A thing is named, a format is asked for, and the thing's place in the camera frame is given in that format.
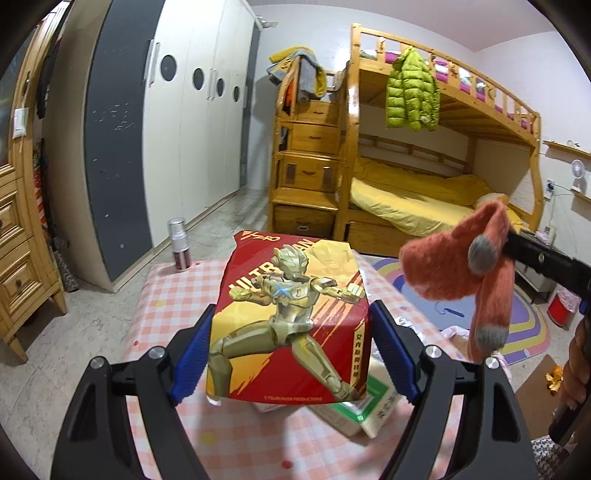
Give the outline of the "person's right hand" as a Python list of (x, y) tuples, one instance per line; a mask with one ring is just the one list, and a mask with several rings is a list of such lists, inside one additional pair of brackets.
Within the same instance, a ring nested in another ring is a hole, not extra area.
[(590, 364), (583, 354), (585, 340), (585, 326), (581, 320), (569, 344), (568, 361), (563, 368), (563, 382), (559, 390), (561, 403), (570, 410), (576, 410), (587, 397), (586, 385), (590, 378)]

